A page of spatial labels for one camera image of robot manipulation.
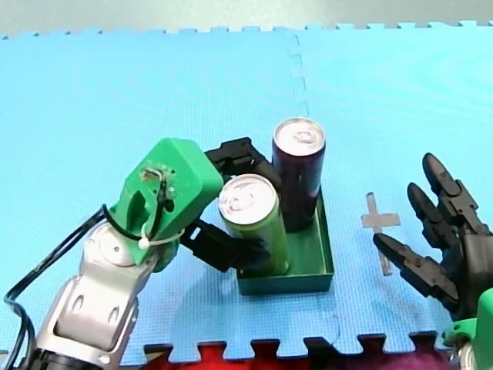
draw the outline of black cable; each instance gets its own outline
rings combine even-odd
[[[32,356],[35,354],[35,331],[32,325],[31,318],[27,315],[25,309],[15,299],[46,269],[54,264],[59,258],[70,251],[83,236],[98,222],[104,218],[102,211],[98,210],[92,215],[84,224],[74,230],[68,237],[65,238],[47,257],[41,261],[34,269],[32,269],[26,276],[23,277],[8,293],[4,296],[4,302],[10,306],[16,315],[21,318],[21,326],[15,340],[14,347],[8,357],[5,370],[12,370],[17,360],[18,354],[21,350],[22,343],[25,339],[25,333],[28,335],[28,344],[25,354],[25,359],[21,364],[23,369],[30,366],[32,362]]]

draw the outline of tape mark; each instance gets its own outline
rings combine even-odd
[[[0,368],[2,367],[3,361],[7,358],[8,351],[0,349]]]
[[[398,214],[379,214],[377,209],[377,201],[373,193],[368,193],[367,196],[368,214],[361,216],[361,223],[364,228],[371,227],[374,234],[381,233],[384,227],[399,226],[401,220]],[[391,262],[380,251],[378,252],[380,265],[384,276],[392,275]]]

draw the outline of can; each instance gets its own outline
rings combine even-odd
[[[290,266],[287,234],[272,183],[256,174],[228,181],[219,195],[219,210],[228,233],[245,239],[260,238],[270,259],[256,274],[285,274]]]
[[[287,119],[274,130],[272,163],[283,181],[280,207],[288,233],[304,230],[314,220],[325,143],[324,130],[311,119]]]

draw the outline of robotic hand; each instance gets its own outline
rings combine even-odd
[[[463,346],[465,340],[472,341],[474,351],[470,343],[460,349],[459,365],[471,366],[475,354],[478,368],[490,369],[493,366],[493,235],[488,225],[479,220],[478,205],[464,184],[454,180],[435,156],[430,153],[424,156],[423,169],[438,197],[438,206],[415,183],[407,187],[407,196],[423,223],[424,238],[433,248],[441,250],[441,263],[414,253],[409,246],[385,234],[375,234],[374,243],[401,270],[401,276],[409,284],[425,297],[438,299],[452,319],[458,321],[446,333],[446,343]]]
[[[249,138],[206,153],[189,140],[158,142],[127,177],[119,201],[103,205],[7,293],[22,325],[5,370],[13,369],[26,333],[22,369],[118,368],[137,320],[137,295],[151,273],[173,260],[179,244],[222,272],[265,262],[270,255],[261,240],[230,237],[200,219],[224,181],[241,173],[262,175],[280,189],[280,177]],[[87,232],[79,273],[59,291],[35,340],[15,299]]]

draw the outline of metal can top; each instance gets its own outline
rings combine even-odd
[[[276,199],[276,190],[268,179],[247,173],[224,185],[219,195],[219,210],[233,224],[251,225],[270,214]]]
[[[292,156],[309,156],[325,145],[325,132],[315,121],[292,118],[281,122],[274,130],[274,142]]]

